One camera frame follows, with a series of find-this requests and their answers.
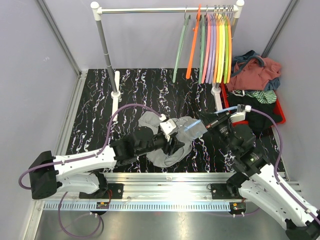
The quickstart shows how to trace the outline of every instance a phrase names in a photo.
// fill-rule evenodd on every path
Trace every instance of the marble surface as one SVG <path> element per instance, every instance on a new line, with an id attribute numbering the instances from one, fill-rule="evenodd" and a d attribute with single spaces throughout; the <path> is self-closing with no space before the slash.
<path id="1" fill-rule="evenodd" d="M 190 116 L 197 111 L 215 111 L 211 85 L 198 84 L 198 69 L 192 70 L 186 80 L 186 69 L 177 71 L 176 83 L 172 82 L 173 69 L 117 69 L 120 71 L 120 90 L 125 104 L 143 104 L 171 118 Z M 106 69 L 90 69 L 70 136 L 67 154 L 83 153 L 101 148 L 105 142 L 107 125 L 112 113 L 111 85 Z M 145 112 L 141 108 L 128 108 L 118 116 L 112 126 L 109 141 L 120 139 L 138 126 L 138 119 Z M 255 146 L 275 163 L 278 146 L 271 129 L 256 135 Z M 232 172 L 233 156 L 222 145 L 218 136 L 209 133 L 195 140 L 188 156 L 167 168 L 156 167 L 139 156 L 135 163 L 116 167 L 113 172 L 131 173 L 222 173 Z M 284 171 L 282 163 L 278 169 Z"/>

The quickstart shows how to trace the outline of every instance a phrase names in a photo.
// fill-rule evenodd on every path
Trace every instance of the floor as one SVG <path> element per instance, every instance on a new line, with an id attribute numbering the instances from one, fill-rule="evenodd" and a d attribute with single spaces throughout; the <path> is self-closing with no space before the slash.
<path id="1" fill-rule="evenodd" d="M 171 118 L 190 116 L 197 111 L 215 111 L 211 85 L 198 84 L 198 69 L 186 80 L 186 69 L 179 69 L 176 83 L 173 69 L 117 69 L 120 71 L 120 106 L 138 103 L 149 106 Z M 77 154 L 101 148 L 105 142 L 107 124 L 112 113 L 111 85 L 105 69 L 90 69 L 69 140 L 67 154 Z M 110 141 L 118 140 L 138 126 L 144 110 L 126 109 L 112 126 Z M 279 149 L 271 129 L 256 134 L 256 148 L 275 163 Z M 204 134 L 193 142 L 188 156 L 167 168 L 154 166 L 145 156 L 137 162 L 113 169 L 115 173 L 223 173 L 232 172 L 232 159 L 217 136 Z M 284 166 L 279 165 L 279 172 Z"/>
<path id="2" fill-rule="evenodd" d="M 252 206 L 248 212 L 256 209 Z M 83 211 L 62 211 L 61 219 L 72 234 L 86 236 L 92 233 L 98 221 L 92 216 L 80 220 Z M 110 211 L 102 215 L 96 240 L 288 240 L 285 230 L 267 213 L 230 217 L 229 213 L 211 212 L 123 212 Z M 56 211 L 42 213 L 35 240 L 73 240 L 60 228 Z"/>

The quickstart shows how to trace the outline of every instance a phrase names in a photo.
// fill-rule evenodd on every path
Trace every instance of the gray wall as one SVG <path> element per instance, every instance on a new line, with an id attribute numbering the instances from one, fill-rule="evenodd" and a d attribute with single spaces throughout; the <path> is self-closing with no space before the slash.
<path id="1" fill-rule="evenodd" d="M 20 240 L 31 193 L 18 177 L 55 149 L 76 76 L 35 1 L 2 1 L 0 29 L 0 235 Z"/>
<path id="2" fill-rule="evenodd" d="M 93 0 L 46 0 L 73 56 L 82 70 L 105 68 L 90 3 Z M 197 7 L 196 0 L 97 0 L 103 8 Z M 202 6 L 235 4 L 236 0 L 203 0 Z M 289 0 L 245 0 L 233 40 L 233 54 L 254 49 L 262 53 Z M 192 15 L 181 54 L 188 66 L 193 39 Z M 114 68 L 173 68 L 184 13 L 110 14 L 102 22 Z M 193 66 L 199 66 L 199 42 Z"/>
<path id="3" fill-rule="evenodd" d="M 320 208 L 319 20 L 320 1 L 300 1 L 270 57 L 283 65 L 277 91 L 287 122 L 280 127 L 289 177 Z"/>

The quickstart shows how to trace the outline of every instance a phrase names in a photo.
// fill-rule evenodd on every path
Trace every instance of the red basket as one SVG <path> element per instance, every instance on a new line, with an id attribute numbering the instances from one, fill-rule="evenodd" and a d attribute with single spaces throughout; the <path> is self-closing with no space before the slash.
<path id="1" fill-rule="evenodd" d="M 222 90 L 222 99 L 224 102 L 224 107 L 229 108 L 230 106 L 229 106 L 229 102 L 227 99 L 226 87 L 224 84 L 220 84 L 220 86 L 221 86 L 221 90 Z M 281 117 L 282 117 L 282 121 L 277 122 L 277 124 L 284 124 L 286 122 L 286 118 L 285 118 L 284 112 L 282 111 L 282 108 L 281 108 L 281 105 L 280 105 L 278 98 L 276 99 L 275 108 L 273 110 L 273 113 L 275 113 L 277 115 L 281 115 Z M 238 122 L 235 122 L 233 125 L 235 126 L 238 124 L 248 124 L 248 121 L 238 121 Z"/>

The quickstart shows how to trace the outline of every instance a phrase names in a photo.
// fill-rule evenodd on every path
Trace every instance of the purple hanger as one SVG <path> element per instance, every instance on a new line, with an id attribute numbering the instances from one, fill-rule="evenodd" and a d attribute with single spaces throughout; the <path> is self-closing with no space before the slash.
<path id="1" fill-rule="evenodd" d="M 208 84 L 210 82 L 210 75 L 212 75 L 211 70 L 212 70 L 213 49 L 214 49 L 214 31 L 211 31 L 209 60 L 208 60 L 208 66 L 206 69 L 206 77 L 205 77 L 206 84 Z"/>
<path id="2" fill-rule="evenodd" d="M 212 52 L 212 65 L 211 65 L 211 73 L 209 77 L 209 84 L 212 84 L 213 78 L 214 78 L 214 71 L 215 71 L 215 62 L 216 62 L 216 47 L 217 47 L 217 28 L 216 28 L 216 18 L 212 16 L 212 25 L 213 25 L 213 31 L 211 29 L 211 32 L 213 33 L 213 52 Z"/>

